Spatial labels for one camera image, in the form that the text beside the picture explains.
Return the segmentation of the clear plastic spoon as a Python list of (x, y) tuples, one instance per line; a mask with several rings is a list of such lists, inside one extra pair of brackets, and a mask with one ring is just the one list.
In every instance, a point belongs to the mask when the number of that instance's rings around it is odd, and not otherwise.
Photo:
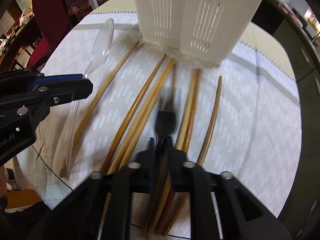
[[(84, 79), (87, 79), (89, 75), (95, 71), (96, 68), (98, 68), (106, 61), (106, 58), (112, 46), (113, 34), (114, 20), (113, 18), (108, 18), (100, 28), (99, 33), (97, 34), (97, 37), (95, 39), (94, 46), (92, 49), (92, 57), (83, 75)], [(69, 171), (69, 167), (71, 166), (73, 143), (77, 128), (77, 118), (79, 114), (79, 103), (79, 100), (74, 102), (71, 112), (71, 119), (68, 128), (69, 145), (67, 147), (64, 164), (61, 167), (61, 173), (64, 172), (64, 174), (66, 174)]]

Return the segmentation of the short wooden chopstick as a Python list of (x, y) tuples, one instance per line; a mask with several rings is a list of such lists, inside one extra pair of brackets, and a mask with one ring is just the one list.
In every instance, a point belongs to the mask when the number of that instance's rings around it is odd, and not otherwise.
[(159, 107), (155, 121), (157, 144), (155, 149), (154, 182), (155, 189), (150, 197), (146, 217), (145, 239), (151, 239), (162, 213), (165, 200), (169, 193), (169, 178), (165, 142), (176, 128), (174, 97), (176, 90), (176, 66), (172, 68), (170, 87), (159, 98)]

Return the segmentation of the curved wooden chopstick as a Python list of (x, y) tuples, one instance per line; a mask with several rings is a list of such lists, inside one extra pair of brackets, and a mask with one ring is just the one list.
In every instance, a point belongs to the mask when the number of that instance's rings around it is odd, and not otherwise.
[[(217, 83), (217, 90), (216, 90), (216, 96), (214, 101), (214, 106), (210, 118), (210, 123), (207, 129), (206, 136), (204, 138), (204, 142), (201, 148), (201, 152), (199, 154), (199, 157), (197, 159), (197, 165), (203, 166), (204, 161), (206, 159), (210, 143), (212, 141), (214, 128), (217, 120), (217, 114), (219, 110), (219, 103), (220, 103), (220, 96), (221, 96), (221, 90), (222, 90), (222, 75), (219, 76), (218, 83)], [(181, 214), (186, 202), (189, 200), (189, 194), (184, 193), (178, 202), (178, 207), (174, 211), (173, 217), (165, 224), (164, 229), (161, 230), (162, 236), (167, 236), (172, 229), (173, 225), (175, 224), (176, 220), (178, 219), (179, 215)]]

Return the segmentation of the light wooden chopstick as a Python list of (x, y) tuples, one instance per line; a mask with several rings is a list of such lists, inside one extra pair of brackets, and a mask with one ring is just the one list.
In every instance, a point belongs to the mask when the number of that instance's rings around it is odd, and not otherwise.
[(164, 67), (163, 72), (160, 74), (159, 78), (157, 79), (156, 83), (154, 84), (150, 93), (148, 94), (146, 100), (144, 101), (137, 117), (131, 125), (118, 152), (116, 153), (114, 160), (110, 164), (106, 173), (107, 175), (117, 172), (119, 168), (123, 167), (130, 161), (131, 156), (133, 154), (133, 150), (135, 149), (137, 142), (139, 141), (139, 138), (141, 136), (141, 133), (145, 127), (145, 124), (151, 114), (151, 111), (158, 100), (161, 88), (167, 80), (171, 69), (175, 65), (176, 60), (170, 58), (166, 66)]
[(147, 122), (146, 122), (146, 124), (145, 124), (145, 127), (144, 127), (144, 129), (143, 129), (143, 131), (142, 131), (142, 133), (141, 133), (141, 136), (140, 136), (140, 138), (139, 138), (139, 141), (137, 142), (137, 145), (136, 145), (135, 149), (133, 150), (133, 154), (132, 154), (132, 156), (131, 156), (130, 161), (133, 160), (134, 151), (135, 151), (135, 150), (138, 150), (138, 149), (140, 149), (140, 150), (142, 149), (142, 145), (143, 145), (144, 142), (146, 142), (149, 133), (151, 133), (151, 136), (153, 136), (153, 134), (154, 134), (154, 132), (152, 132), (152, 124), (151, 124), (151, 123), (152, 123), (152, 120), (151, 120), (151, 119), (152, 119), (152, 117), (155, 117), (155, 115), (156, 115), (156, 114), (155, 114), (155, 110), (156, 110), (156, 106), (157, 106), (158, 101), (159, 101), (159, 97), (158, 97), (158, 100), (157, 100), (154, 108), (152, 109), (151, 114), (150, 114), (150, 116), (149, 116), (149, 118), (148, 118), (148, 120), (147, 120)]

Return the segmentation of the dark patterned wooden chopstick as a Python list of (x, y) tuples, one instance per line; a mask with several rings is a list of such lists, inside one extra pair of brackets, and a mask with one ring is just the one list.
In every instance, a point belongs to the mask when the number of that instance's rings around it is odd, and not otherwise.
[(102, 174), (106, 174), (106, 172), (108, 171), (108, 167), (111, 163), (111, 160), (122, 140), (122, 137), (124, 136), (133, 116), (135, 115), (136, 110), (138, 109), (144, 95), (146, 94), (149, 86), (151, 85), (154, 77), (156, 76), (160, 66), (162, 65), (163, 61), (165, 60), (165, 58), (167, 57), (167, 54), (165, 53), (161, 59), (158, 61), (158, 63), (156, 64), (155, 68), (153, 69), (152, 73), (150, 74), (150, 76), (148, 77), (148, 79), (146, 80), (146, 82), (144, 83), (143, 87), (141, 88), (141, 90), (139, 91), (138, 95), (136, 96), (134, 102), (132, 103), (129, 111), (127, 112), (127, 114), (125, 115), (125, 118), (123, 119), (113, 141), (111, 142), (110, 147), (108, 148), (104, 161), (99, 169), (99, 172)]

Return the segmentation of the black plastic fork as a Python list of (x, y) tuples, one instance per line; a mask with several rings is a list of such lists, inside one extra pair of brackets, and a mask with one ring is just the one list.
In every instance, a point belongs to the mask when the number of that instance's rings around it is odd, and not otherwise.
[(176, 115), (174, 110), (175, 87), (163, 88), (158, 102), (158, 111), (155, 121), (157, 145), (155, 149), (154, 182), (157, 184), (162, 162), (162, 141), (171, 135), (176, 127)]

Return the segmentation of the green lower cabinets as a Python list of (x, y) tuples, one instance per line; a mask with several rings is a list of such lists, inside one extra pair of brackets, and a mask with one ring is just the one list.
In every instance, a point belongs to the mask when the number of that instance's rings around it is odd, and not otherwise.
[(279, 216), (297, 235), (319, 211), (319, 56), (300, 27), (288, 20), (273, 36), (289, 56), (300, 99), (302, 149), (292, 190)]

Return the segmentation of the red wooden chair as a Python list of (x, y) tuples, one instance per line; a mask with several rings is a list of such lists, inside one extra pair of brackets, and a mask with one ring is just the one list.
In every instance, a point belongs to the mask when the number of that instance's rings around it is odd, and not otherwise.
[(62, 0), (32, 0), (32, 5), (42, 38), (29, 57), (28, 69), (36, 69), (46, 63), (63, 38), (72, 29)]

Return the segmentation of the white patterned tea towel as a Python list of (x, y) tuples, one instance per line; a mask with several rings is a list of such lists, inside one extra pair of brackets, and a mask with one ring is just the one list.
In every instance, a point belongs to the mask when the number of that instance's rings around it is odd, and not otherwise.
[(168, 95), (175, 86), (176, 118), (181, 122), (191, 76), (200, 69), (196, 114), (188, 158), (198, 159), (209, 126), (217, 85), (222, 86), (213, 138), (204, 161), (212, 173), (232, 172), (275, 216), (291, 191), (302, 144), (298, 88), (265, 55), (239, 42), (220, 66), (146, 42), (134, 12), (86, 16), (59, 44), (46, 63), (45, 75), (84, 73), (101, 26), (115, 23), (106, 62), (89, 79), (97, 92), (121, 59), (125, 63), (99, 100), (73, 151), (70, 171), (59, 177), (70, 140), (73, 104), (55, 106), (37, 130), (36, 142), (17, 160), (34, 190), (56, 207), (92, 171), (98, 170), (128, 111), (146, 81), (155, 84), (168, 59), (176, 60), (159, 89)]

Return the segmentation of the white slotted utensil holder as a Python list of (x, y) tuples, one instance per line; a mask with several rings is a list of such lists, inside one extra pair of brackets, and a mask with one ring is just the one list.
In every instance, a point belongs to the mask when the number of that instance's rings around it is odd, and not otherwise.
[(144, 40), (219, 66), (262, 0), (134, 0)]

